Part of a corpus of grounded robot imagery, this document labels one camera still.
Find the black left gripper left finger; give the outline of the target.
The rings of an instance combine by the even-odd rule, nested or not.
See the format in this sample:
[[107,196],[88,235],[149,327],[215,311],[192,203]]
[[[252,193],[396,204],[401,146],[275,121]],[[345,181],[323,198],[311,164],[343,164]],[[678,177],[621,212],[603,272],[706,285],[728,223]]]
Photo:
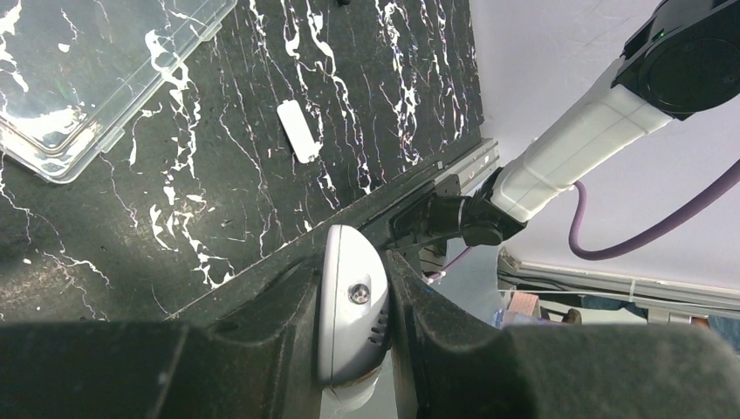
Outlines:
[[8,323],[4,418],[317,418],[321,260],[209,326]]

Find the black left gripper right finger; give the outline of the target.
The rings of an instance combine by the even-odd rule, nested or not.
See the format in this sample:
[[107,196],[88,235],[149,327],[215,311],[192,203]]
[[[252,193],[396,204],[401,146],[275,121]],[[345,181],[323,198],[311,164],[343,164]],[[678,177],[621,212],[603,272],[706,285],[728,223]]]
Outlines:
[[739,359],[688,325],[497,329],[386,254],[401,418],[736,418]]

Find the white remote control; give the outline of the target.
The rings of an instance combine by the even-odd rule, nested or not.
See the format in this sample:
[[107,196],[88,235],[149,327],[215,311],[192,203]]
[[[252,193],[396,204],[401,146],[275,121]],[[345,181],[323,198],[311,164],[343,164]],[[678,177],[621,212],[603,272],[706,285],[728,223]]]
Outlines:
[[319,296],[318,380],[342,409],[354,411],[379,380],[389,323],[386,269],[354,227],[329,229]]

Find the white battery cover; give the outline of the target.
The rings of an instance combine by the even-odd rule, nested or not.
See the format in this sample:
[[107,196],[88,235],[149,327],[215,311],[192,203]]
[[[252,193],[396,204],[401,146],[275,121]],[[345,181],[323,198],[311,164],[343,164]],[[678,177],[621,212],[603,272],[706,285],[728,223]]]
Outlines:
[[299,103],[284,100],[277,106],[277,115],[298,162],[308,164],[315,161],[322,145],[314,139]]

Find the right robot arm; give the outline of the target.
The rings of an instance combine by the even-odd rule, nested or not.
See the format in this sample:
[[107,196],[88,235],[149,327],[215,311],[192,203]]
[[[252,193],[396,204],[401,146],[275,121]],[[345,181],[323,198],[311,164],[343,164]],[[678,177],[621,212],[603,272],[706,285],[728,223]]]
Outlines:
[[433,193],[392,223],[423,244],[498,245],[626,146],[739,94],[739,4],[663,1],[589,90],[473,196]]

